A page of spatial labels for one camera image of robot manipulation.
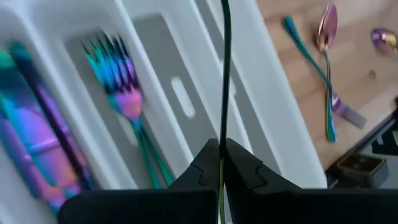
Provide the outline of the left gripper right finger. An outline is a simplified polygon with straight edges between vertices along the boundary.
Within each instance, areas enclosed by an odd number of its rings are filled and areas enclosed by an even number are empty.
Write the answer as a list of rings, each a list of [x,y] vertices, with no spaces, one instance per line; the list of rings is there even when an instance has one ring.
[[[224,181],[234,224],[398,224],[398,190],[302,189],[230,138]]]

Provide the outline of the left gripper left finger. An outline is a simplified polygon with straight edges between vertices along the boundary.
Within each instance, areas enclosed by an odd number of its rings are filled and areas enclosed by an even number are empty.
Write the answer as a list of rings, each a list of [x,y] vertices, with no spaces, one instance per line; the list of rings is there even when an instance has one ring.
[[[218,224],[220,151],[209,139],[166,189],[93,190],[67,200],[58,224]]]

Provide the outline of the white plastic cutlery tray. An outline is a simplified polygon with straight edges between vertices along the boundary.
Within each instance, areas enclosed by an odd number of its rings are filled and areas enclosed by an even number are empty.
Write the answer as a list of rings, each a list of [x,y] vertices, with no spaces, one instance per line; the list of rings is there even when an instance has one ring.
[[[255,0],[228,2],[227,139],[300,188],[327,189]],[[220,0],[0,0],[0,51],[10,55],[12,42],[47,84],[94,190],[166,189],[209,139],[220,145]],[[79,183],[78,195],[93,191]],[[0,141],[0,223],[58,224],[57,213],[32,196]]]

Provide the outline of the iridescent rainbow spoon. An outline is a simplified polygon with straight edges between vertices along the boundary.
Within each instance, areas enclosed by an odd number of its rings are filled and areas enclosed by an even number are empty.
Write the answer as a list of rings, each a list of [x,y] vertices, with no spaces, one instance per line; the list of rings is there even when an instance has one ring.
[[[371,41],[378,51],[384,54],[398,53],[398,35],[386,28],[377,27],[371,31]]]
[[[329,3],[324,10],[318,26],[317,45],[326,62],[326,138],[329,142],[336,142],[337,135],[333,122],[331,87],[331,64],[327,50],[333,44],[338,24],[337,10],[334,3]]]

